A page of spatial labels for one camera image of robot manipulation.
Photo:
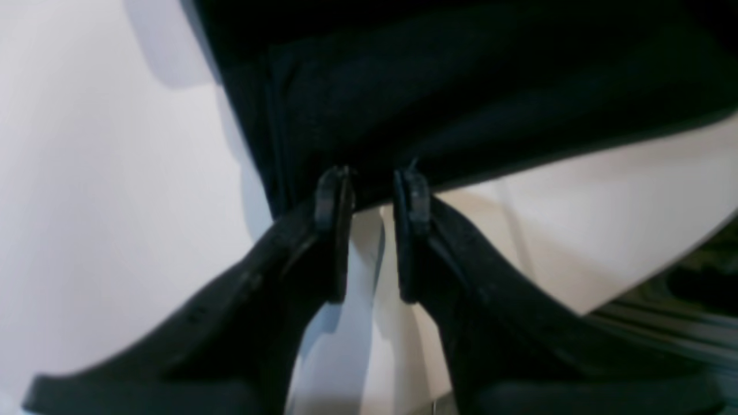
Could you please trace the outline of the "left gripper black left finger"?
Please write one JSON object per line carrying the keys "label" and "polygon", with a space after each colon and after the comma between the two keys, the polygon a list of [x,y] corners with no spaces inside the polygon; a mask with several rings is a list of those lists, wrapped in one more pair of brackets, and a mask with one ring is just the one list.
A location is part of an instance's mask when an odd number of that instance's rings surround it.
{"label": "left gripper black left finger", "polygon": [[303,334],[346,295],[354,191],[334,167],[241,260],[151,333],[74,375],[37,376],[34,414],[282,414]]}

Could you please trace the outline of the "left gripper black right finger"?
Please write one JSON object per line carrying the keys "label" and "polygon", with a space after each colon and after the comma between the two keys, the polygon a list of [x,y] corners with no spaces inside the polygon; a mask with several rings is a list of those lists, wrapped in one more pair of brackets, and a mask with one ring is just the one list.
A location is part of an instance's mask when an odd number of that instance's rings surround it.
{"label": "left gripper black right finger", "polygon": [[416,169],[394,173],[401,298],[438,328],[460,414],[716,414],[698,365],[607,333],[525,278]]}

